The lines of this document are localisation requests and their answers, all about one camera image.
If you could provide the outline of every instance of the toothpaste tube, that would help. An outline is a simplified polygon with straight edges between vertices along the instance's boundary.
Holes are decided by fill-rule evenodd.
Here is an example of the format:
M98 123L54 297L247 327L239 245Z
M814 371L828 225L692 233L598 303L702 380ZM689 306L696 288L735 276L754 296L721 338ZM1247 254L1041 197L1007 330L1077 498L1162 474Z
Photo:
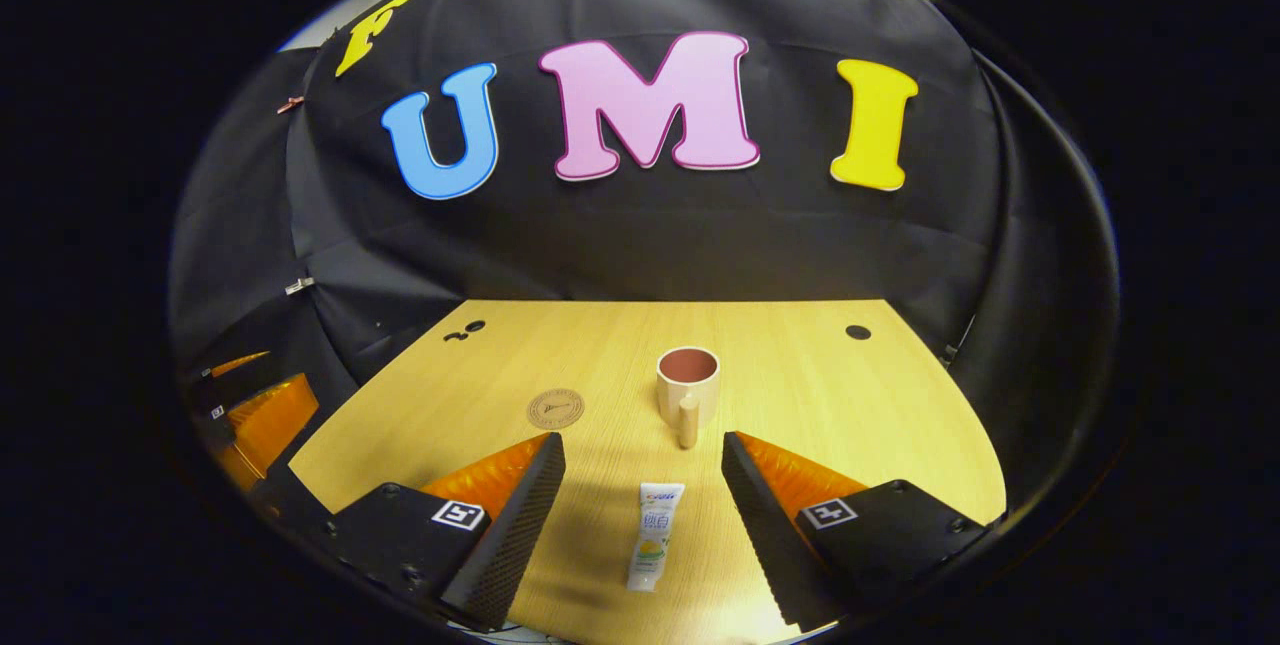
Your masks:
M653 593L653 586L662 577L662 568L667 563L671 523L676 517L680 497L684 494L685 485L680 482L640 484L640 538L631 554L627 590Z

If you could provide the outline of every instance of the pink letter m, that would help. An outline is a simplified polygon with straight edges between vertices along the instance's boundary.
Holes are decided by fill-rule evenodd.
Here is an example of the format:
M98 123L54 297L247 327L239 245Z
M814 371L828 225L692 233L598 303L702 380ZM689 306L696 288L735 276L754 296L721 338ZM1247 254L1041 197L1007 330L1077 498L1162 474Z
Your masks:
M544 54L543 70L559 81L564 107L564 156L556 174L564 180L612 175L621 157L604 146L600 116L640 166L653 166L676 111L685 138L672 148L681 166L740 170L760 159L746 134L739 61L746 38L731 33L686 33L676 38L653 83L602 40L564 45Z

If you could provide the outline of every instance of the wooden tabletop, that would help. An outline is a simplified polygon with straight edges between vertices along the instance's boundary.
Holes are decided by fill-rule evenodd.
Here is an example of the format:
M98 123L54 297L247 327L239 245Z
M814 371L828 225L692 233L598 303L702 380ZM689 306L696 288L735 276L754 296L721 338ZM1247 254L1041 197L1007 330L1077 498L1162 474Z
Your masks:
M466 340L444 340L484 321ZM859 340L846 328L861 326ZM721 361L721 402L682 450L658 413L676 346ZM906 479L969 518L1005 511L991 442L937 358L882 299L767 303L468 299L352 395L291 462L337 512L381 482L421 486L540 433L552 389L585 399L566 471L508 619L593 642L773 642L778 614L721 475L726 431L868 486ZM666 573L626 589L640 482L684 482Z

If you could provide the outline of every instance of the round coaster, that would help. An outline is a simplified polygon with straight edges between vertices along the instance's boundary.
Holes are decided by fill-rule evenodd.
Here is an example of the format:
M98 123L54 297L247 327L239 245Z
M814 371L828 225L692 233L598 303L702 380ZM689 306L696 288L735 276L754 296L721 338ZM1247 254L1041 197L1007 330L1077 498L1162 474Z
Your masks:
M582 397L573 390L548 390L529 403L529 422L543 430L559 430L582 417Z

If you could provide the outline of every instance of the foam letter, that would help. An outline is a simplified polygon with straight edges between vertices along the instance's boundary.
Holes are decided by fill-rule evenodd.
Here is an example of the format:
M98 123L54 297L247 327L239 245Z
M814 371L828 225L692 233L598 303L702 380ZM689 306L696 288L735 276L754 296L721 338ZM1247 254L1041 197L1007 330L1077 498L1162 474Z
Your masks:
M352 65L360 61L360 58L365 58L366 54L372 51L374 44L370 42L374 36L381 33L387 29L388 22L392 20L392 12L396 10L402 4L408 0L393 0L392 3L384 4L384 6L378 8L366 19L357 22L356 27L351 29L351 42L347 44L347 54L342 58L342 63L338 65L338 72L334 77L340 77L343 72L347 72Z
M429 200L457 198L484 186L498 165L498 134L489 107L489 81L498 74L492 61L467 67L449 76L440 92L458 104L466 154L454 165L440 165L426 139L422 113L426 93L406 95L383 113L383 127L392 134L392 147L404 184Z
M854 90L854 113L849 145L831 161L831 175L841 183L874 189L899 189L906 174L897 165L902 142L906 99L919 93L919 84L902 72L876 61L842 60L840 76Z
M640 166L653 166L675 122L685 115L685 138L672 157L692 170L739 170L760 159L746 134L739 61L746 40L728 33L686 33L676 38L653 83L602 40L564 45L544 54L543 70L559 81L564 109L564 156L556 174L564 180L611 175L621 157L604 147L600 116Z

